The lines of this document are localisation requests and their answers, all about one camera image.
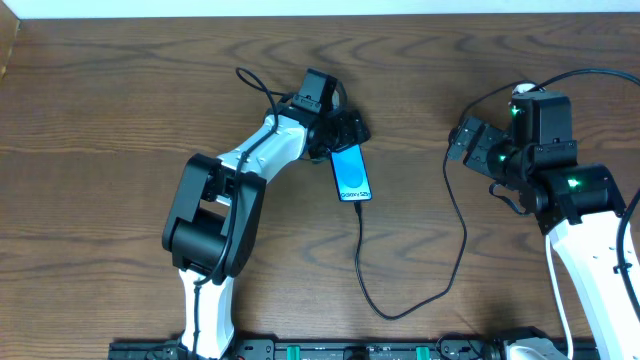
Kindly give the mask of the blue Galaxy smartphone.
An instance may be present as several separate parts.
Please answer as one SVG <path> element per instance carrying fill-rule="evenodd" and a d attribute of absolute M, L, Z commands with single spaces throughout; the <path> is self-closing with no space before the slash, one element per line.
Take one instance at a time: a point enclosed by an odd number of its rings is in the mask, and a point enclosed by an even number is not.
<path fill-rule="evenodd" d="M 373 193 L 359 145 L 331 154 L 338 198 L 342 202 L 370 201 Z"/>

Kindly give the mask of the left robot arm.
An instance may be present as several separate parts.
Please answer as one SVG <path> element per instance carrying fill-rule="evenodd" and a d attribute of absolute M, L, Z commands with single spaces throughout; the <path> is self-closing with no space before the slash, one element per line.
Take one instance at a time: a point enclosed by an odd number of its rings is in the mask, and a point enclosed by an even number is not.
<path fill-rule="evenodd" d="M 329 161 L 340 201 L 373 197 L 360 148 L 371 133 L 337 78 L 309 69 L 298 91 L 277 92 L 246 68 L 235 73 L 266 95 L 263 123 L 227 153 L 188 160 L 162 234 L 185 290 L 181 359 L 220 359 L 229 348 L 234 280 L 255 245 L 266 187 L 282 169 Z"/>

